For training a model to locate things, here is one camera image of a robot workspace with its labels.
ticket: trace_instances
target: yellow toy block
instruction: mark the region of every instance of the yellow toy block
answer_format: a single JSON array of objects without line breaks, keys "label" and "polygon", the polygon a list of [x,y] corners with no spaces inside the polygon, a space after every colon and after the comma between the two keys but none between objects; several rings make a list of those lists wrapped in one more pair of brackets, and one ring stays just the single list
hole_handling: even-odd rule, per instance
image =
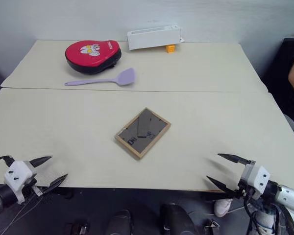
[{"label": "yellow toy block", "polygon": [[166,45],[167,53],[173,53],[175,50],[175,45]]}]

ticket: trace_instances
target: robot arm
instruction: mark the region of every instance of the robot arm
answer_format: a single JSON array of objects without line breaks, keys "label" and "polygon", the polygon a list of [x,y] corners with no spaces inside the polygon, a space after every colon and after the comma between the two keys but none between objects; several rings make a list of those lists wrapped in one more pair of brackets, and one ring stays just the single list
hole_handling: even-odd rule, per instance
[{"label": "robot arm", "polygon": [[270,181],[270,174],[262,166],[256,166],[254,161],[243,159],[236,155],[218,154],[235,163],[242,163],[245,169],[238,183],[239,189],[230,190],[225,184],[208,177],[218,188],[226,192],[225,198],[243,197],[245,200],[261,199],[263,207],[279,204],[287,219],[287,226],[294,231],[294,189]]},{"label": "robot arm", "polygon": [[45,163],[51,157],[37,158],[32,161],[15,161],[10,156],[5,156],[4,160],[9,169],[4,175],[4,185],[0,187],[0,212],[11,205],[22,204],[25,199],[34,191],[37,196],[42,196],[58,187],[67,177],[63,175],[51,182],[45,189],[38,188],[35,176],[36,167]]}]

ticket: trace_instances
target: white box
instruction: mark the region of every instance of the white box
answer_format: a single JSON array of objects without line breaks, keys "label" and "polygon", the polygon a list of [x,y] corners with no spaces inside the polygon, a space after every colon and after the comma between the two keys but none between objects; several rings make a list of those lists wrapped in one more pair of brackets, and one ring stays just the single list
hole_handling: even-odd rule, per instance
[{"label": "white box", "polygon": [[178,44],[180,38],[181,28],[177,25],[140,29],[127,33],[130,50]]}]

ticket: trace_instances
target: cartoon print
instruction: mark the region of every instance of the cartoon print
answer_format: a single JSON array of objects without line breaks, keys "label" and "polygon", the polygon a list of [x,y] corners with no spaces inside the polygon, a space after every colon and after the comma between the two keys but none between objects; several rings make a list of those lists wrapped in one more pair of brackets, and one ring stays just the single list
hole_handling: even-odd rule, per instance
[{"label": "cartoon print", "polygon": [[99,49],[100,49],[100,46],[98,44],[93,44],[91,46],[87,45],[80,49],[80,53],[89,54],[91,56],[99,56],[100,55]]}]

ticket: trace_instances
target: wooden table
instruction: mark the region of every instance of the wooden table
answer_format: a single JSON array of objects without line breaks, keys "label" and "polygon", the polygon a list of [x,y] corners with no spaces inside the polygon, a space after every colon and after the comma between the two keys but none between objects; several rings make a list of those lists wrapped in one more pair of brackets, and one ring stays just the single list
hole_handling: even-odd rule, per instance
[{"label": "wooden table", "polygon": [[[216,189],[209,175],[234,188],[244,166],[217,156],[231,153],[294,188],[294,134],[239,45],[180,44],[166,54],[121,43],[117,66],[94,77],[133,67],[133,86],[65,87],[90,77],[67,65],[71,43],[38,41],[0,92],[0,156],[51,154],[40,185],[68,173],[66,187]],[[145,107],[172,126],[137,160],[114,135]],[[0,163],[0,183],[5,170]]]}]

